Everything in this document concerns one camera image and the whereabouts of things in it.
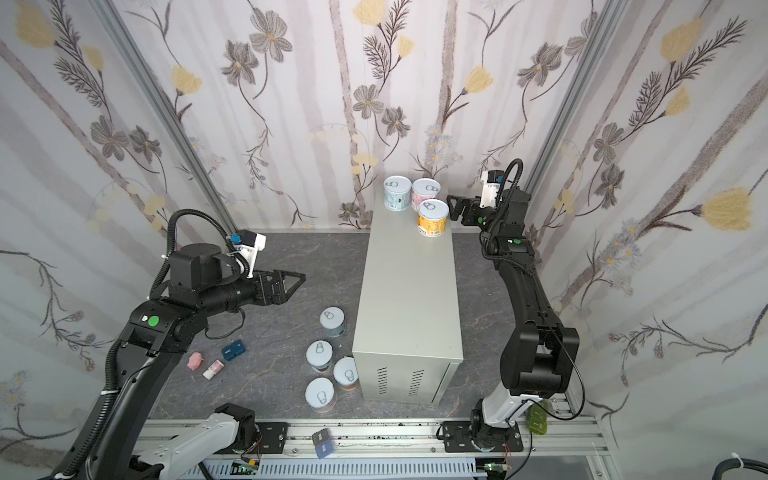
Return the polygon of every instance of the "floral curtain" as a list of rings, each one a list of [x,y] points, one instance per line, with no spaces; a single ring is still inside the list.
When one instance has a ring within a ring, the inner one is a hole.
[[[0,25],[0,476],[38,478],[104,384],[168,215],[208,208],[87,2],[3,2]]]
[[[603,2],[117,0],[238,224],[364,230],[376,181],[529,169]]]
[[[764,2],[630,2],[528,212],[622,478],[766,458],[767,31]]]

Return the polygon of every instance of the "gray metal box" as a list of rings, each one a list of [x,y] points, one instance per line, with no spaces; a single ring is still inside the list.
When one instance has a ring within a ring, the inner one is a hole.
[[[352,347],[362,395],[437,404],[464,360],[451,222],[425,237],[382,198],[379,184]]]

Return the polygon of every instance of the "marble surface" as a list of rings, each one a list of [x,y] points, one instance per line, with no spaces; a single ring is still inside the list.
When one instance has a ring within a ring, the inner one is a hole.
[[[507,290],[492,263],[482,258],[474,233],[453,234],[465,360],[442,401],[436,406],[364,401],[358,388],[336,389],[336,405],[327,413],[306,404],[304,389],[319,375],[304,359],[307,346],[326,339],[333,345],[334,362],[351,355],[367,246],[364,233],[270,234],[257,267],[303,272],[306,282],[284,305],[246,306],[245,326],[227,339],[198,335],[171,374],[151,418],[204,419],[225,402],[253,409],[262,419],[468,416],[498,383],[499,356],[514,329]],[[320,312],[328,306],[338,306],[346,315],[346,331],[334,339],[325,338],[319,324]],[[239,323],[239,313],[212,317],[210,335],[221,335]],[[247,352],[225,362],[218,375],[206,380],[203,371],[236,339],[243,340]],[[194,372],[186,367],[192,352],[205,358]]]

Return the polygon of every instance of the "yellow can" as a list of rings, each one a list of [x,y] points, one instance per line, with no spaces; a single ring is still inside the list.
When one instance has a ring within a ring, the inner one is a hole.
[[[439,237],[445,231],[448,221],[448,205],[433,198],[419,205],[419,232],[425,237]]]

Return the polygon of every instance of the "cable tie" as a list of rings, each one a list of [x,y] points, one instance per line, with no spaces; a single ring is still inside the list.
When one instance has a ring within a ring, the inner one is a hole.
[[[742,460],[742,459],[741,459],[741,457],[739,457],[739,454],[738,454],[738,453],[736,453],[736,452],[731,452],[731,453],[730,453],[730,456],[732,456],[732,457],[734,457],[734,458],[736,458],[736,459],[738,459],[738,460],[739,460],[739,468],[744,468],[744,460]]]

